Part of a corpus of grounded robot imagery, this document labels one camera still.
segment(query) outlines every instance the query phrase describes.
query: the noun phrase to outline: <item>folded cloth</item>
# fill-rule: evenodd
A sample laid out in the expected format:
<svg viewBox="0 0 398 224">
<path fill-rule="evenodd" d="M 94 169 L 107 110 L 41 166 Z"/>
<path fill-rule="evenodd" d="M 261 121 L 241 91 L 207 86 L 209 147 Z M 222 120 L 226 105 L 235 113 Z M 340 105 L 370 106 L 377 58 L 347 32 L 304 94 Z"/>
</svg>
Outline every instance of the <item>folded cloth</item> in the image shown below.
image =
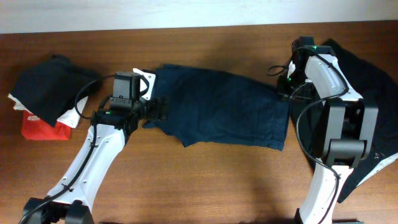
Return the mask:
<svg viewBox="0 0 398 224">
<path fill-rule="evenodd" d="M 71 128 L 61 122 L 57 122 L 53 128 L 36 115 L 24 111 L 21 133 L 26 139 L 68 140 L 70 132 Z"/>
<path fill-rule="evenodd" d="M 13 97 L 11 94 L 8 94 L 8 98 L 12 99 L 15 101 L 15 106 L 14 110 L 25 110 L 30 112 L 26 107 L 15 97 Z M 77 108 L 79 111 L 83 111 L 86 102 L 87 102 L 88 96 L 84 97 L 77 103 Z M 61 122 L 63 124 L 66 124 L 67 126 L 71 128 L 76 128 L 77 124 L 79 123 L 80 116 L 76 112 L 76 109 L 73 107 L 70 110 L 67 110 L 63 115 L 61 115 L 58 119 L 57 122 Z"/>
<path fill-rule="evenodd" d="M 79 90 L 101 75 L 93 70 L 72 65 L 68 58 L 54 55 L 50 60 L 26 70 L 10 94 L 30 112 L 55 127 L 57 119 L 74 106 Z M 96 82 L 78 100 L 97 91 Z"/>
<path fill-rule="evenodd" d="M 368 158 L 359 162 L 345 182 L 338 198 L 341 203 L 359 184 L 398 157 L 398 85 L 386 72 L 357 58 L 334 40 L 323 45 L 335 51 L 338 65 L 351 86 L 363 98 L 375 99 L 379 107 L 373 147 Z"/>
<path fill-rule="evenodd" d="M 271 86 L 226 72 L 164 65 L 152 96 L 168 96 L 167 121 L 147 122 L 187 147 L 196 142 L 283 150 L 288 103 Z"/>
</svg>

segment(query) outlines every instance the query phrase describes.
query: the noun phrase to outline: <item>dark blue cloth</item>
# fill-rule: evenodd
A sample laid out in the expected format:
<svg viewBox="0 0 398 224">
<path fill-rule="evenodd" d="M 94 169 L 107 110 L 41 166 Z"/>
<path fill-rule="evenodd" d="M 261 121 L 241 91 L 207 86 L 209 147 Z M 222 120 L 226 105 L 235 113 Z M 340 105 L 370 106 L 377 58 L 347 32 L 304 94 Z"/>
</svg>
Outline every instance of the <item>dark blue cloth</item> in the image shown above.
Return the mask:
<svg viewBox="0 0 398 224">
<path fill-rule="evenodd" d="M 196 142 L 264 146 L 283 150 L 288 104 L 276 89 L 226 72 L 164 65 L 153 96 L 168 96 L 167 121 L 148 122 L 187 147 Z"/>
</svg>

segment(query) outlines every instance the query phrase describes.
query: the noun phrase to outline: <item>white background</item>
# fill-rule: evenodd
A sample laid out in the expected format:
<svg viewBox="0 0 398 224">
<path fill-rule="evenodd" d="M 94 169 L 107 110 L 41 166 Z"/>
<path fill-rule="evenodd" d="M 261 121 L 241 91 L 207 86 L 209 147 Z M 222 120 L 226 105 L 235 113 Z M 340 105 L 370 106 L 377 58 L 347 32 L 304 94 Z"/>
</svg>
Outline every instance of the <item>white background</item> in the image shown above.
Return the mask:
<svg viewBox="0 0 398 224">
<path fill-rule="evenodd" d="M 398 0 L 0 0 L 0 33 L 398 19 Z"/>
</svg>

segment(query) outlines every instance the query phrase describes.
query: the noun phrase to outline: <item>red cloth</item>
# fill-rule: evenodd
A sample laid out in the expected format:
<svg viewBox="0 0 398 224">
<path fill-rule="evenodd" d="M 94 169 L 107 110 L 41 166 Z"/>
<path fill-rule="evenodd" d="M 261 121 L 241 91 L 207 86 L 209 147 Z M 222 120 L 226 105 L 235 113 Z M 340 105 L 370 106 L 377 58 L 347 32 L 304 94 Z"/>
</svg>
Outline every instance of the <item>red cloth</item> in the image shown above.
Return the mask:
<svg viewBox="0 0 398 224">
<path fill-rule="evenodd" d="M 24 111 L 21 133 L 29 140 L 68 140 L 71 127 L 57 122 L 53 128 L 36 115 Z"/>
</svg>

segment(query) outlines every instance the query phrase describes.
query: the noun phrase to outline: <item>table surface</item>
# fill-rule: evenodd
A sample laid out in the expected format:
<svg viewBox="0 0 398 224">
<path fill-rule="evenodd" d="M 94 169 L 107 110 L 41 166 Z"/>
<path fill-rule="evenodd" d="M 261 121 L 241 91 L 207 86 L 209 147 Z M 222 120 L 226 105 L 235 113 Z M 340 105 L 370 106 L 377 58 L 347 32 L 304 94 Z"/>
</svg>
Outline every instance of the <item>table surface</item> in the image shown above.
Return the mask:
<svg viewBox="0 0 398 224">
<path fill-rule="evenodd" d="M 69 141 L 27 141 L 22 112 L 7 93 L 26 68 L 52 54 L 102 75 L 163 63 L 211 68 L 275 84 L 270 65 L 290 57 L 300 35 L 333 38 L 398 82 L 398 21 L 284 24 L 192 29 L 112 30 L 0 35 L 0 223 L 17 223 L 30 197 L 42 198 L 80 150 L 89 127 Z M 94 110 L 112 80 L 88 100 Z M 398 220 L 398 163 L 383 169 L 335 208 L 334 219 Z M 96 222 L 288 223 L 304 201 L 312 170 L 292 123 L 282 152 L 264 147 L 198 143 L 184 148 L 159 129 L 138 129 L 114 160 L 97 193 Z"/>
</svg>

